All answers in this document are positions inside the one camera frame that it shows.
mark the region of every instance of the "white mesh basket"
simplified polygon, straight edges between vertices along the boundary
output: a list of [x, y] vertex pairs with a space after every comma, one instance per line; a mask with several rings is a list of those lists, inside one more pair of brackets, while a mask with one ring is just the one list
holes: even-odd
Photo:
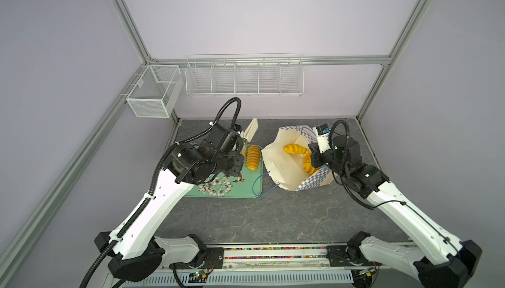
[[190, 96], [302, 95], [301, 57], [190, 61], [186, 68], [186, 92]]
[[177, 65], [148, 65], [126, 100], [137, 117], [170, 117], [184, 80]]

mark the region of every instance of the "metal base plate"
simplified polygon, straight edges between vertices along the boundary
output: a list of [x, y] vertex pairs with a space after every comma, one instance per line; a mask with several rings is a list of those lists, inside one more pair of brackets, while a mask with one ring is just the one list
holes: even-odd
[[[206, 259], [205, 264], [200, 268], [212, 268], [212, 264], [214, 264], [214, 269], [223, 268], [223, 255], [224, 248], [222, 247], [207, 247], [207, 251], [205, 253], [207, 257], [211, 257], [212, 259]], [[194, 269], [186, 263], [177, 263], [175, 266], [176, 269]]]

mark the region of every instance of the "cable tie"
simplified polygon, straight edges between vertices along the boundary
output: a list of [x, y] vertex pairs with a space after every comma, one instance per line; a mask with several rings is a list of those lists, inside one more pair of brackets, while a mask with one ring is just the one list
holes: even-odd
[[109, 235], [109, 237], [110, 237], [111, 241], [117, 241], [117, 242], [123, 241], [123, 238], [118, 238], [117, 234], [116, 235]]

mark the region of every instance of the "green cutting board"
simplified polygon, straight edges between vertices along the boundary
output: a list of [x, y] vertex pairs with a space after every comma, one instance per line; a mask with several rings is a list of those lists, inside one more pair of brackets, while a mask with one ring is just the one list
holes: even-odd
[[[244, 165], [242, 166], [242, 180], [238, 181], [238, 178], [230, 176], [230, 181], [233, 184], [231, 191], [224, 196], [211, 196], [209, 193], [205, 193], [203, 191], [198, 190], [198, 186], [193, 186], [193, 189], [190, 190], [185, 197], [214, 197], [214, 198], [256, 198], [253, 192], [253, 183], [254, 181], [263, 174], [263, 160], [260, 160], [260, 164], [258, 165], [256, 171], [250, 171]], [[223, 173], [218, 174], [218, 178], [222, 178], [224, 176]], [[214, 188], [218, 190], [221, 185], [216, 185]], [[261, 176], [254, 185], [254, 191], [257, 195], [261, 195], [261, 191], [263, 190], [263, 177]]]

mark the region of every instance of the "white wall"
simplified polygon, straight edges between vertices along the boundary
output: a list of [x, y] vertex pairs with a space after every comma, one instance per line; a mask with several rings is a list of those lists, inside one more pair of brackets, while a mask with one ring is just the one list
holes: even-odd
[[364, 118], [379, 162], [503, 286], [505, 0], [434, 0]]
[[[93, 240], [117, 227], [149, 188], [172, 129], [127, 107], [24, 263], [10, 288], [78, 287], [99, 251]], [[89, 288], [101, 288], [107, 257]]]
[[0, 254], [139, 66], [108, 0], [0, 0]]
[[[305, 66], [305, 92], [302, 96], [239, 96], [242, 99], [240, 115], [356, 116], [380, 69], [378, 64]], [[179, 117], [184, 118], [214, 117], [231, 97], [192, 98], [184, 89], [177, 99], [175, 110]], [[233, 110], [226, 110], [224, 116], [233, 116]]]
[[416, 0], [126, 0], [157, 59], [386, 55]]

